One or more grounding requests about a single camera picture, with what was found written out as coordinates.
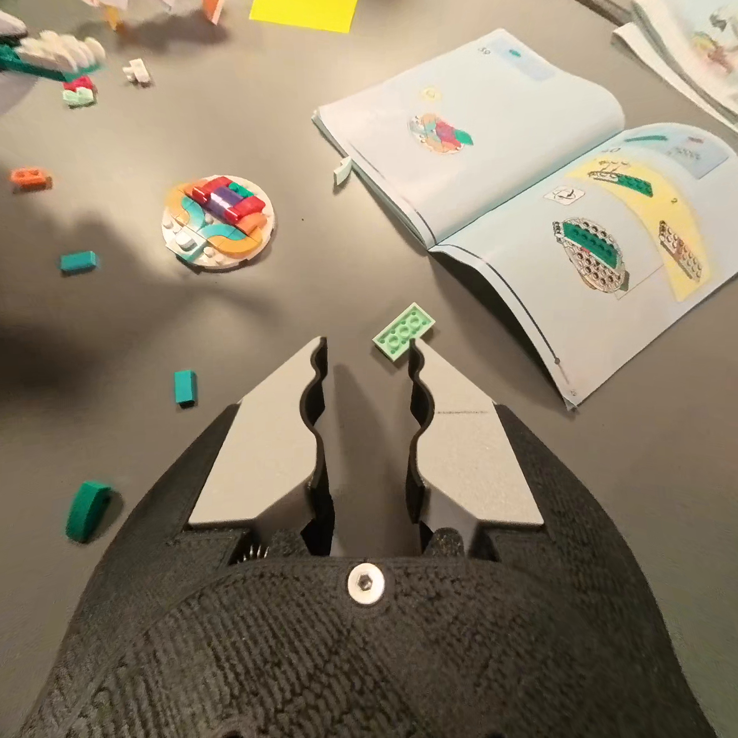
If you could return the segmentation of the lego instruction booklet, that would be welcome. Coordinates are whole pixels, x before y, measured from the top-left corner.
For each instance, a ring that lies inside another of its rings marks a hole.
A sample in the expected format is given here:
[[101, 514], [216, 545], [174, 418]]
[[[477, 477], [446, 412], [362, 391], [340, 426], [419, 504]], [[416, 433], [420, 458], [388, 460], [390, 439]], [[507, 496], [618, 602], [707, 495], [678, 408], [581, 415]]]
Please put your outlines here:
[[669, 85], [737, 130], [737, 2], [634, 1], [614, 31]]
[[608, 90], [507, 30], [312, 120], [429, 253], [503, 300], [569, 407], [736, 277], [733, 149], [626, 130]]

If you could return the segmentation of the white lego unicorn build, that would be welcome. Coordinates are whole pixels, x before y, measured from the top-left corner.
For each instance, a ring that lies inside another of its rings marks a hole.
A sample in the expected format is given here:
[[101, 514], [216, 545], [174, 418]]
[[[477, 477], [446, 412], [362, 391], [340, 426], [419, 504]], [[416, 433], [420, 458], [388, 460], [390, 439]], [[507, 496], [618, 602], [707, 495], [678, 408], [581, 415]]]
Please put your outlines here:
[[[123, 14], [128, 10], [130, 1], [83, 1], [83, 3], [99, 9], [110, 29], [118, 32], [123, 27]], [[199, 3], [208, 22], [217, 25], [225, 1], [201, 1]]]

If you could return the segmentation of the yellow sticky note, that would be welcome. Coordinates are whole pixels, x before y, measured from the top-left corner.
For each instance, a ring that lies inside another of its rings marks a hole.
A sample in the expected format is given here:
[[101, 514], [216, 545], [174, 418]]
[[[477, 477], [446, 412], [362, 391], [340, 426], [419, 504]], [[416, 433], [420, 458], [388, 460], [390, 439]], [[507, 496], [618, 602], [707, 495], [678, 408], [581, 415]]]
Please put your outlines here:
[[357, 1], [254, 1], [249, 20], [348, 33]]

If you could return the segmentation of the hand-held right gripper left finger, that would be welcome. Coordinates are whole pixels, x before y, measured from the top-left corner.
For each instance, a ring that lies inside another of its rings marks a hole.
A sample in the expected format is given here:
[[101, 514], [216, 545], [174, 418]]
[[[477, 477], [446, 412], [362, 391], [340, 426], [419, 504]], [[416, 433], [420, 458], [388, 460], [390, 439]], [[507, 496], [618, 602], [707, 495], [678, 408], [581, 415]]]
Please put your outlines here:
[[327, 515], [327, 468], [315, 428], [325, 408], [327, 340], [315, 337], [239, 401], [188, 524], [304, 529]]

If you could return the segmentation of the round colourful lego build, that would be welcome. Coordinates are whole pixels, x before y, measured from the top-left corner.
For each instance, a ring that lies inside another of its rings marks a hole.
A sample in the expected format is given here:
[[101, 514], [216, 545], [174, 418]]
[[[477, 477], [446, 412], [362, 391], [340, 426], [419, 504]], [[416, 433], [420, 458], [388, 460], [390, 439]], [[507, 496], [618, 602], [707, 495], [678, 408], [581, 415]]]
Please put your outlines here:
[[185, 265], [227, 272], [256, 258], [276, 230], [272, 202], [257, 184], [214, 175], [174, 185], [165, 198], [161, 234]]

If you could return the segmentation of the closed lego instruction booklet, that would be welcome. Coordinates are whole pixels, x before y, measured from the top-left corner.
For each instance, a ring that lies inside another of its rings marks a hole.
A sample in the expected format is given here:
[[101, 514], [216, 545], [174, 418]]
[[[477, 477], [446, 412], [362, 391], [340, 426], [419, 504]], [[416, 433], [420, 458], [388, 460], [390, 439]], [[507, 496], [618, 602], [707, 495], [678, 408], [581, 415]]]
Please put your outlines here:
[[669, 85], [737, 130], [737, 2], [634, 1], [614, 31]]

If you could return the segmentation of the pale green lego plate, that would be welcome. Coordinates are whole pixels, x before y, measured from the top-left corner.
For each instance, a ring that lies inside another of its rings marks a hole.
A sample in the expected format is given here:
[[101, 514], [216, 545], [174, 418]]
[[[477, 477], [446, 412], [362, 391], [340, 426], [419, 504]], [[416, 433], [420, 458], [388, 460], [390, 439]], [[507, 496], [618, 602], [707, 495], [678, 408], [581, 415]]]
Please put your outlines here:
[[411, 341], [423, 337], [435, 323], [430, 314], [413, 302], [385, 326], [372, 343], [385, 358], [396, 363], [409, 351]]

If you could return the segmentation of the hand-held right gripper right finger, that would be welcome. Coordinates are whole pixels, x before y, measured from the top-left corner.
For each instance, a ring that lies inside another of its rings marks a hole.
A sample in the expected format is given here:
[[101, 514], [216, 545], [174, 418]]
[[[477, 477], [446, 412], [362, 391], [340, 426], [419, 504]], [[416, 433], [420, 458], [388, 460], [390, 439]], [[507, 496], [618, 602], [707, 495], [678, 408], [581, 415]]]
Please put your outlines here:
[[495, 403], [422, 339], [408, 361], [407, 510], [428, 529], [538, 529], [543, 517]]

